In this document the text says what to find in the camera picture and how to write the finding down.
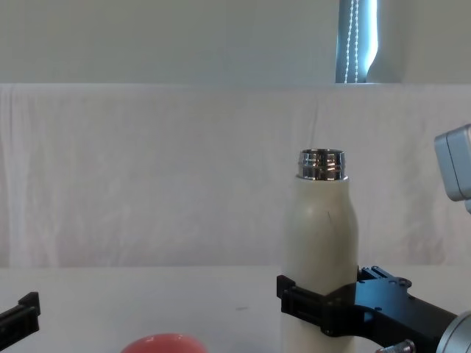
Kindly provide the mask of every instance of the metal bottle neck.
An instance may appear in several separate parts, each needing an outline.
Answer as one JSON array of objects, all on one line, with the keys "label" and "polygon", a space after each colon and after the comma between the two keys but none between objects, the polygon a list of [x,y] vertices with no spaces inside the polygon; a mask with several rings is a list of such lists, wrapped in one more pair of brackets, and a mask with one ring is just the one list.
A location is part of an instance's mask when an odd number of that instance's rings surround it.
[{"label": "metal bottle neck", "polygon": [[300,152],[298,178],[309,180],[343,180],[345,153],[338,149],[305,149]]}]

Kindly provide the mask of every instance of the white wall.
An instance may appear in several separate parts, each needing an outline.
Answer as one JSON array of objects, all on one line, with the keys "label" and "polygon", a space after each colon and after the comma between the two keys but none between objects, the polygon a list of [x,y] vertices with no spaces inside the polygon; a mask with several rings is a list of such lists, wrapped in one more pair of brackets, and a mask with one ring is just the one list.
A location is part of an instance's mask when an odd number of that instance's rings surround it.
[{"label": "white wall", "polygon": [[370,82],[470,83],[471,1],[378,0]]},{"label": "white wall", "polygon": [[2,0],[0,82],[334,82],[334,0]]}]

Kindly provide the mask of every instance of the wrinkled fabric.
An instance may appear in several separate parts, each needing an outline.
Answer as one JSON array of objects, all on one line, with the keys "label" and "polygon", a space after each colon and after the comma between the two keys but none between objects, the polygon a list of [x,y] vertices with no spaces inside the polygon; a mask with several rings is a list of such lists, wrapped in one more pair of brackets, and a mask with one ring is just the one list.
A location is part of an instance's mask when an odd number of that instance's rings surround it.
[{"label": "wrinkled fabric", "polygon": [[278,264],[309,147],[346,151],[361,264],[470,264],[433,149],[470,111],[469,85],[0,85],[0,265]]}]

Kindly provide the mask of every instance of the silver cylinder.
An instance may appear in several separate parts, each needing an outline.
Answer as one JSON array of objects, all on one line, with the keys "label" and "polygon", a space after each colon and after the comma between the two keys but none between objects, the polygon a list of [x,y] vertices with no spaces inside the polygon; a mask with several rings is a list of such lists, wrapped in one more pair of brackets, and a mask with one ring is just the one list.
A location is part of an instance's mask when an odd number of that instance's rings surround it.
[{"label": "silver cylinder", "polygon": [[309,180],[345,179],[345,153],[338,149],[305,149],[300,152],[297,177]]},{"label": "silver cylinder", "polygon": [[436,353],[471,353],[471,311],[451,321],[440,339]]}]

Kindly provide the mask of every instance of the light strip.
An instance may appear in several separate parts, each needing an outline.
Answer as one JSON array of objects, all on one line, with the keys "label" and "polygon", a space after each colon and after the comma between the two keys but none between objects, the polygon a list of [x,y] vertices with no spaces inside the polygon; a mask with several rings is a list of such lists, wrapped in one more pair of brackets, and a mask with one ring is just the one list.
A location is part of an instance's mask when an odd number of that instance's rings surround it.
[{"label": "light strip", "polygon": [[368,29],[369,45],[365,59],[365,72],[368,72],[378,53],[378,0],[368,1]]}]

